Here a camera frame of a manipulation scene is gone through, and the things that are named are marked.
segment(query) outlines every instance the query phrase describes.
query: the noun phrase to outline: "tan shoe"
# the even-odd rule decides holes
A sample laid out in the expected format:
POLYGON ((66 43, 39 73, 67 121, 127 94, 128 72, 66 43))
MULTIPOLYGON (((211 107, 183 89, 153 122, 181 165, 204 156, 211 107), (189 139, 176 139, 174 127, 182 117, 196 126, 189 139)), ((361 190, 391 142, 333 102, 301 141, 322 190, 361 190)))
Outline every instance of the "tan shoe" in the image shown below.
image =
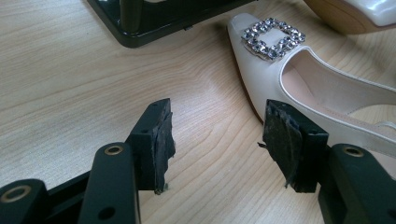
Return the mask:
POLYGON ((365 34, 396 28, 395 0, 304 0, 333 29, 365 34))

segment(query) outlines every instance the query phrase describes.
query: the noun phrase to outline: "black plastic part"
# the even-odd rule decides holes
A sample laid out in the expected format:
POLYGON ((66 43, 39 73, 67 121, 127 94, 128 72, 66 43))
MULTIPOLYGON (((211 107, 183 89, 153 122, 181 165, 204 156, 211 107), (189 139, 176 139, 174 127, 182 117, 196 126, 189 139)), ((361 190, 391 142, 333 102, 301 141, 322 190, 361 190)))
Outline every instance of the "black plastic part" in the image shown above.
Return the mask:
POLYGON ((137 48, 254 0, 88 0, 116 39, 137 48))
POLYGON ((78 223, 140 223, 132 150, 124 143, 95 154, 78 223))
POLYGON ((87 172, 49 190, 52 209, 44 223, 77 223, 89 177, 90 172, 87 172))
POLYGON ((149 105, 125 143, 131 146, 134 153, 138 188, 161 194, 165 189, 164 174, 168 169, 168 159, 176 152, 170 99, 149 105))
POLYGON ((267 101, 262 140, 286 177, 286 186, 290 184, 296 192, 315 192, 328 138, 291 105, 267 101))
POLYGON ((0 223, 41 223, 49 213, 49 195, 43 181, 24 179, 0 188, 0 223))
POLYGON ((322 184, 319 204, 326 223, 396 223, 396 181, 367 150, 332 147, 329 167, 337 191, 322 184))

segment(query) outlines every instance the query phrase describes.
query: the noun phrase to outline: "metal bolt hole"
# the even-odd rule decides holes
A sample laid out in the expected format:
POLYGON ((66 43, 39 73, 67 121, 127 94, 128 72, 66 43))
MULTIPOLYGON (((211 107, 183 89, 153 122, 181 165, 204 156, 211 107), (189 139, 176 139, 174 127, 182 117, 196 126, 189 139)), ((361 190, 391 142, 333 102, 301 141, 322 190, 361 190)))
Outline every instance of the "metal bolt hole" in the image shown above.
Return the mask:
POLYGON ((99 212, 98 217, 101 220, 107 220, 109 218, 114 217, 114 214, 116 213, 116 209, 113 207, 107 207, 102 209, 102 211, 99 212))
POLYGON ((349 156, 353 156, 353 157, 362 157, 364 156, 364 153, 357 149, 357 148, 352 148, 352 147, 347 147, 344 148, 344 152, 349 155, 349 156))
POLYGON ((0 202, 14 203, 28 195, 31 190, 32 188, 27 185, 17 186, 13 189, 9 189, 1 196, 0 202))
POLYGON ((112 146, 112 147, 108 147, 105 150, 105 153, 109 156, 114 156, 117 155, 119 153, 121 153, 123 151, 123 148, 120 146, 112 146))

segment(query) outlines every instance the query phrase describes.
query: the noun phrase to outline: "shoe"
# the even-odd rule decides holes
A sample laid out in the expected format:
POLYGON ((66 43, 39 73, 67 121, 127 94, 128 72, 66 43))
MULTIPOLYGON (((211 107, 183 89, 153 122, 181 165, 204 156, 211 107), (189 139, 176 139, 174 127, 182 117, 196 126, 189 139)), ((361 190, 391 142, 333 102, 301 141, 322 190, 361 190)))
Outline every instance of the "shoe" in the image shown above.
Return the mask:
POLYGON ((333 29, 358 35, 396 28, 394 0, 304 0, 333 29))
MULTIPOLYGON (((276 28, 267 29, 264 35, 252 32, 271 20, 274 21, 260 21, 243 13, 233 17, 227 27, 241 77, 260 118, 265 122, 267 99, 290 104, 329 133, 329 146, 346 143, 373 151, 389 174, 396 177, 396 125, 369 124, 348 115, 370 105, 396 105, 396 90, 337 70, 308 46, 294 45, 286 54, 283 51, 278 58, 273 57, 274 52, 268 49, 278 48, 284 44, 282 39, 290 39, 290 35, 276 28), (274 45, 266 48, 260 42, 274 45)), ((279 24, 288 27, 286 23, 276 22, 279 27, 279 24)), ((304 35, 297 29, 287 30, 298 36, 300 42, 304 41, 304 35)))

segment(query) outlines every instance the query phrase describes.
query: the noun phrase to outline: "rhinestone buckle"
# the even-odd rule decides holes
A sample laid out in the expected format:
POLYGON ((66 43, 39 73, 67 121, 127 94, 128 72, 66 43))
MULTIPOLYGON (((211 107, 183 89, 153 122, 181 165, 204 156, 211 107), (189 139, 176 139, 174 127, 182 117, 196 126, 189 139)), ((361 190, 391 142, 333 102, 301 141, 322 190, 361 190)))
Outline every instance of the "rhinestone buckle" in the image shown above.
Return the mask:
POLYGON ((254 23, 244 31, 241 37, 248 51, 267 61, 281 59, 287 52, 305 42, 305 34, 287 25, 284 21, 278 21, 274 18, 254 23), (264 41, 259 40, 259 36, 266 34, 272 28, 282 31, 286 36, 280 39, 277 44, 267 46, 264 41))

